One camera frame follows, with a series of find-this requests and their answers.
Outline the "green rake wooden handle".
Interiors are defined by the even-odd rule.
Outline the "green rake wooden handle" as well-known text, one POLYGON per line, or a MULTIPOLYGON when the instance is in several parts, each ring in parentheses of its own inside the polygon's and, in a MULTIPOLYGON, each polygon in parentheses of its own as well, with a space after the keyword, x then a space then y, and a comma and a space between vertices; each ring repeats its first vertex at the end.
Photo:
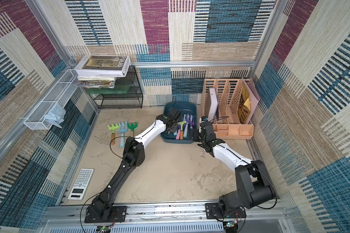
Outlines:
POLYGON ((137 122, 133 122, 133 123, 128 123, 127 124, 127 128, 130 130, 130 136, 134 137, 135 136, 135 129, 138 127, 138 123, 137 122))

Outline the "light blue fork rake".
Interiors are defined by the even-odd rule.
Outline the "light blue fork rake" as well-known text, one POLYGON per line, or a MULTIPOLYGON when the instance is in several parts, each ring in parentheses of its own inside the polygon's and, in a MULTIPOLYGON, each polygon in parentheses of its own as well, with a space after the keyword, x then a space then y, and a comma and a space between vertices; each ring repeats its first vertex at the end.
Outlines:
POLYGON ((121 134, 121 141, 120 141, 120 147, 123 148, 124 147, 124 134, 128 131, 128 125, 127 125, 127 121, 125 122, 119 122, 118 123, 118 132, 121 134))

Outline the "lime rake brown handle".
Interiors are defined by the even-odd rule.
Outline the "lime rake brown handle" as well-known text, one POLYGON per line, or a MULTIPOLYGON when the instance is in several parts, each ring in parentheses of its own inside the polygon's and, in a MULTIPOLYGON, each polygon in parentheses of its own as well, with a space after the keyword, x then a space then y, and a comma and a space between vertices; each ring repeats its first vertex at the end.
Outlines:
POLYGON ((111 142, 110 145, 115 144, 115 139, 116 139, 116 130, 118 130, 120 127, 119 123, 108 125, 108 129, 111 131, 111 142))

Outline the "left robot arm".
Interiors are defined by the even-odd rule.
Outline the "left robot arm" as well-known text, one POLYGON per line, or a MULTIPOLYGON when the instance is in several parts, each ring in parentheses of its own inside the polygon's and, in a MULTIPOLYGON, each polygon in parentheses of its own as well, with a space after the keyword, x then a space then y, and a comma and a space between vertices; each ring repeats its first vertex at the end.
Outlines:
POLYGON ((161 133, 176 130, 180 116, 181 113, 177 109, 172 109, 166 115, 158 115, 154 123, 141 134, 127 138, 121 164, 108 185, 94 197, 86 208, 85 223, 115 221, 117 214, 113 209, 113 204, 129 175, 144 162, 146 146, 161 133))

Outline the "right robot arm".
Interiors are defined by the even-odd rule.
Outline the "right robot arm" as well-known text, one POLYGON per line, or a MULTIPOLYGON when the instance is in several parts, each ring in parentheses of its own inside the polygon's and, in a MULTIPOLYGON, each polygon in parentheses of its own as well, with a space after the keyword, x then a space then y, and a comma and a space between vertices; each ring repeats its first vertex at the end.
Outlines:
POLYGON ((261 160, 250 160, 240 155, 227 143, 217 138, 212 122, 203 116, 199 130, 193 130, 192 140, 199 142, 205 152, 222 161, 235 173, 235 191, 219 197, 218 205, 223 216, 238 209, 263 208, 261 204, 277 200, 276 190, 261 160))

